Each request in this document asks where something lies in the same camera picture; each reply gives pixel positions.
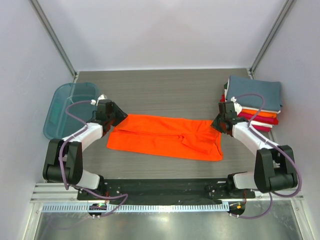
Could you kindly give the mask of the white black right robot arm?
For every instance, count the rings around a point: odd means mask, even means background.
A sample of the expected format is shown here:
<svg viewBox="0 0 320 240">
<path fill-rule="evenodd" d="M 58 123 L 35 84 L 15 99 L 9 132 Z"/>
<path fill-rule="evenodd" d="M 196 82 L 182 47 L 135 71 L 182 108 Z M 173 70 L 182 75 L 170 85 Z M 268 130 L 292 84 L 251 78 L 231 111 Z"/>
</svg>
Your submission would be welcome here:
<svg viewBox="0 0 320 240">
<path fill-rule="evenodd" d="M 287 198 L 296 196 L 302 188 L 302 177 L 293 149 L 263 136 L 247 119 L 238 116 L 236 105 L 232 101 L 220 102 L 219 113 L 211 124 L 218 132 L 240 141 L 255 156 L 253 172 L 228 175 L 231 188 L 258 190 Z"/>
</svg>

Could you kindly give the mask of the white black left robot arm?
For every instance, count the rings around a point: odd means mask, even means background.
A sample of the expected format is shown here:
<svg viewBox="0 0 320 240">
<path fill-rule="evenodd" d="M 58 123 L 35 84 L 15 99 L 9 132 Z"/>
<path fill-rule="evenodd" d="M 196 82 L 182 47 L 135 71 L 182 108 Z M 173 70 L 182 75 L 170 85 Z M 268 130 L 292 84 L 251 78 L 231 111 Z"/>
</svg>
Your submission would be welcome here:
<svg viewBox="0 0 320 240">
<path fill-rule="evenodd" d="M 73 115 L 69 109 L 80 104 L 96 106 L 88 121 Z M 66 190 L 73 187 L 87 192 L 97 199 L 113 200 L 118 197 L 106 196 L 107 190 L 103 176 L 84 170 L 83 152 L 95 141 L 103 138 L 111 129 L 127 119 L 125 113 L 114 101 L 101 95 L 97 100 L 82 100 L 72 103 L 65 113 L 83 124 L 76 132 L 49 141 L 42 170 L 43 178 L 52 183 L 63 183 Z"/>
</svg>

